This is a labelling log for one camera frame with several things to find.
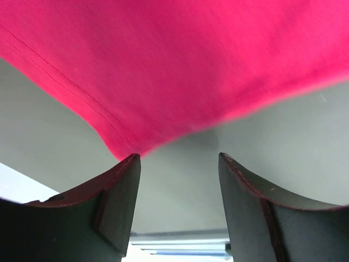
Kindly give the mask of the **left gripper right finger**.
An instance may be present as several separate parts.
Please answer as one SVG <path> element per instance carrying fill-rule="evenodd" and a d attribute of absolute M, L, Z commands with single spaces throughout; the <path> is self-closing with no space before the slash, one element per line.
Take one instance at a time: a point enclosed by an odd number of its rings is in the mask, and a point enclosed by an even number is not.
<path fill-rule="evenodd" d="M 234 261 L 348 261 L 348 207 L 313 200 L 219 154 Z"/>

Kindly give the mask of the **magenta t shirt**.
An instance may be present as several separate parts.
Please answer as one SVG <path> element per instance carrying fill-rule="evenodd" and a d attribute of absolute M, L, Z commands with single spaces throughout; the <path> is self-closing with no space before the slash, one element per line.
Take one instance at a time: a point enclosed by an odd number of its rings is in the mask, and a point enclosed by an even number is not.
<path fill-rule="evenodd" d="M 115 157 L 348 79 L 348 1 L 1 1 L 1 57 Z"/>

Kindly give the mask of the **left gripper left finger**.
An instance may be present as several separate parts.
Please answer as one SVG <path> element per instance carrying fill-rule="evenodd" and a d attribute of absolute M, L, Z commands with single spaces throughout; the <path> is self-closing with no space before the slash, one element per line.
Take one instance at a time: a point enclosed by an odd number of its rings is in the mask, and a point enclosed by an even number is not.
<path fill-rule="evenodd" d="M 127 254 L 141 160 L 46 201 L 1 200 L 1 261 L 121 261 Z"/>

